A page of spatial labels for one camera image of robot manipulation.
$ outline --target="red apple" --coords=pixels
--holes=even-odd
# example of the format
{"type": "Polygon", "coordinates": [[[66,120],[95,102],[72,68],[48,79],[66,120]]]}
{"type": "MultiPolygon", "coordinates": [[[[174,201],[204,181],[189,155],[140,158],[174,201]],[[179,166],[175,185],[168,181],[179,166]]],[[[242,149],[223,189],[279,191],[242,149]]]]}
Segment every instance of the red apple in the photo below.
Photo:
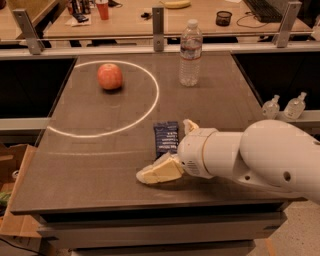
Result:
{"type": "Polygon", "coordinates": [[[115,64],[102,64],[97,72],[99,85],[105,90],[114,90],[122,86],[122,71],[115,64]]]}

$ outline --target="small bottle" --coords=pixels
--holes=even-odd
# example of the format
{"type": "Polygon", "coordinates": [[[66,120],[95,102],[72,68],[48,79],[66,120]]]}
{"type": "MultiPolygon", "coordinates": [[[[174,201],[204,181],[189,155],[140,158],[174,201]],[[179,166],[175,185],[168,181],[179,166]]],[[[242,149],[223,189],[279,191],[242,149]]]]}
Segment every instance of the small bottle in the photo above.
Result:
{"type": "Polygon", "coordinates": [[[66,7],[68,8],[69,14],[73,14],[73,6],[72,6],[72,0],[66,0],[66,7]]]}
{"type": "Polygon", "coordinates": [[[288,105],[284,109],[284,115],[290,119],[298,119],[306,107],[304,98],[307,93],[301,92],[298,98],[293,98],[288,102],[288,105]]]}
{"type": "Polygon", "coordinates": [[[267,119],[275,119],[276,116],[279,113],[280,106],[278,104],[280,96],[279,95],[274,95],[272,100],[269,100],[265,102],[262,106],[262,114],[267,118],[267,119]]]}
{"type": "Polygon", "coordinates": [[[180,38],[180,70],[179,80],[184,86],[198,83],[202,52],[202,32],[198,21],[191,19],[180,38]]]}

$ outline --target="bottle label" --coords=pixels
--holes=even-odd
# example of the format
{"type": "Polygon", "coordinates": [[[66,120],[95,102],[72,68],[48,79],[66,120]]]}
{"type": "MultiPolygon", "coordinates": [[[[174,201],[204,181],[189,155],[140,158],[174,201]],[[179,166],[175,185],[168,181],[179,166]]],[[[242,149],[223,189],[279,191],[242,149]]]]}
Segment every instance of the bottle label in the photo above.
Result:
{"type": "Polygon", "coordinates": [[[189,38],[181,41],[180,56],[185,60],[196,60],[201,57],[202,43],[198,39],[189,38]]]}

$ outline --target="beige object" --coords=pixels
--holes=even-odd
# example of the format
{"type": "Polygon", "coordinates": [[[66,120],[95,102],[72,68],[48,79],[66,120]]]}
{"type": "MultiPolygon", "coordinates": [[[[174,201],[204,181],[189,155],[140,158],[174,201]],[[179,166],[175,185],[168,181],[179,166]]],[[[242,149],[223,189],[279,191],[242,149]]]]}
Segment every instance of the beige object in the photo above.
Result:
{"type": "Polygon", "coordinates": [[[177,155],[166,153],[139,171],[136,177],[142,183],[153,184],[179,179],[183,173],[177,155]]]}

